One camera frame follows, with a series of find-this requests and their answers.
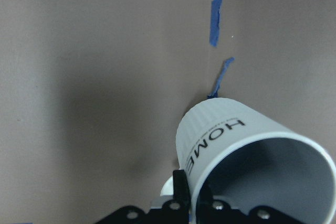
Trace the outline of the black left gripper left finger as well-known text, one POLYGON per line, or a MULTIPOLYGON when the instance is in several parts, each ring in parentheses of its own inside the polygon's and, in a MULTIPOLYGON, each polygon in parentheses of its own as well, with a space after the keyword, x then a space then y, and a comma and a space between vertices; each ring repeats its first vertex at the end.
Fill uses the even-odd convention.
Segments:
POLYGON ((190 189, 183 169, 173 171, 173 199, 186 208, 190 207, 190 189))

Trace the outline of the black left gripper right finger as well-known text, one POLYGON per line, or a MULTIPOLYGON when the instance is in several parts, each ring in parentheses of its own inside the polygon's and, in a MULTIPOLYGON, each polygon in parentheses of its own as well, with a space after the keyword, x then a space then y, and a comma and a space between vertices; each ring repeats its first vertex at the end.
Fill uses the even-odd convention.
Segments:
POLYGON ((214 195, 211 189, 211 184, 208 181, 208 179, 203 183, 200 191, 199 191, 199 195, 197 198, 197 205, 201 206, 201 205, 207 205, 207 206, 211 206, 212 203, 214 201, 214 195))

